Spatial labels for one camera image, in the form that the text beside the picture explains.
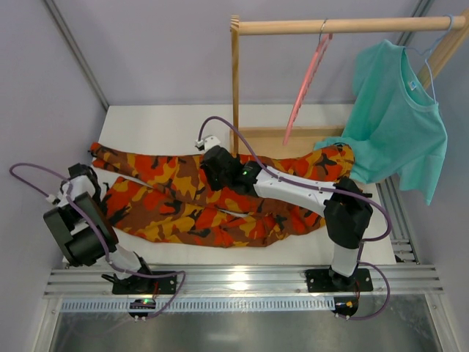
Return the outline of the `orange camouflage trousers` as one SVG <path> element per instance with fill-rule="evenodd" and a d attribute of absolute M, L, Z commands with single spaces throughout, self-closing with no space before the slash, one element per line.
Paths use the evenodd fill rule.
<path fill-rule="evenodd" d="M 102 200 L 113 227 L 154 243 L 266 247 L 325 226 L 320 215 L 275 199 L 210 189 L 201 155 L 127 153 L 97 142 L 94 167 L 119 176 Z"/>

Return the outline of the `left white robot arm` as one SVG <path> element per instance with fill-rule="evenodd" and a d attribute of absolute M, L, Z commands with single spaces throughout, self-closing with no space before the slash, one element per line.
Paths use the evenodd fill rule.
<path fill-rule="evenodd" d="M 47 228 L 66 261 L 74 267 L 92 266 L 102 260 L 114 271 L 102 277 L 113 294 L 150 294 L 154 280 L 148 265 L 135 252 L 119 245 L 118 237 L 100 209 L 103 187 L 95 171 L 75 164 L 61 182 L 54 208 L 43 215 Z"/>

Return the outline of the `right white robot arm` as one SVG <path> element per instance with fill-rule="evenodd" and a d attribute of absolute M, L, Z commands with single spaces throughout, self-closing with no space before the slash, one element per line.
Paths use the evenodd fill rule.
<path fill-rule="evenodd" d="M 373 213 L 361 190 L 349 178 L 338 183 L 288 175 L 256 161 L 242 163 L 219 144 L 198 141 L 201 169 L 210 188 L 228 188 L 239 195 L 275 199 L 310 210 L 325 219 L 333 241 L 329 277 L 337 290 L 355 288 L 363 234 Z"/>

